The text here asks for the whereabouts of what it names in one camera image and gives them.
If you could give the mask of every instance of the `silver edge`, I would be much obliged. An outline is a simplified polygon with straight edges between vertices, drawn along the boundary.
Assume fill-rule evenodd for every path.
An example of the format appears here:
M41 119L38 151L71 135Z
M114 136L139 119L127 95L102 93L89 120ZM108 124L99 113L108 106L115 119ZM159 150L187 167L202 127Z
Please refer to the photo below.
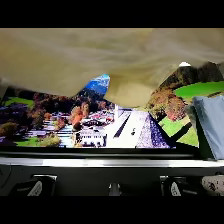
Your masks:
M50 167L224 167L224 160L30 159L1 157L0 164Z

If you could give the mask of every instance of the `television screen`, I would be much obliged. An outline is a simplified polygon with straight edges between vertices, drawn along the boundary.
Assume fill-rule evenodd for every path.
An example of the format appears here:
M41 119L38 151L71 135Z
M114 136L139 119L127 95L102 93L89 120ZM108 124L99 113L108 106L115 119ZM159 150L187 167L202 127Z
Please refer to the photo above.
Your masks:
M179 67L138 108L103 98L110 83L107 74L73 97L9 87L0 107L0 145L169 149L179 142L198 147L185 107L194 96L224 92L223 76L214 65Z

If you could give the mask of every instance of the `gray cloth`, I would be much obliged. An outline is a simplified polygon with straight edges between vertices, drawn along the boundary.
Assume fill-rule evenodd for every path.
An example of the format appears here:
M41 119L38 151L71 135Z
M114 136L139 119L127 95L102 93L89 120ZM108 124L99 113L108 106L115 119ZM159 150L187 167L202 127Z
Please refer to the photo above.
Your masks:
M193 98L198 119L215 159L224 159L224 96Z

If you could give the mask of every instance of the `grass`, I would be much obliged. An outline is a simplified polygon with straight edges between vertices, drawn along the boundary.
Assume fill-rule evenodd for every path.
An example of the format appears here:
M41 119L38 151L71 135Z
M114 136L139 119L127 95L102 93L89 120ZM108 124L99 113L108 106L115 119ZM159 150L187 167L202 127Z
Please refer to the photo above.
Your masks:
M176 95L184 99L192 99L194 96L206 96L216 92L224 91L224 81L195 83L181 87L175 91Z
M170 137L176 134L185 124L189 122L188 116L180 121L172 122L167 117L165 117L162 121L159 122L159 125L162 126L163 130ZM178 142L185 143L188 145L198 146L198 136L195 132L194 128L191 127L188 132L181 137Z
M27 100L19 97L9 97L9 100L5 102L5 106L9 106L12 103L22 103L22 104L27 104L27 106L32 109L34 106L34 101L33 100Z
M31 137L25 141L21 141L21 142L15 142L18 146L39 146L39 142L38 142L38 138L37 137Z

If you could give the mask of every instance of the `fabric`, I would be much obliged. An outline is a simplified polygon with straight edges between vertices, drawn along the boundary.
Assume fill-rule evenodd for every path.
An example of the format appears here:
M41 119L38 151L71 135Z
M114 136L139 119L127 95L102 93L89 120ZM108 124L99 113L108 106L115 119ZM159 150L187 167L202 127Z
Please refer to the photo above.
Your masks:
M223 28L1 28L2 82L73 96L109 74L105 98L145 105L181 62L224 61Z
M214 158L224 159L224 96L194 97L193 105Z

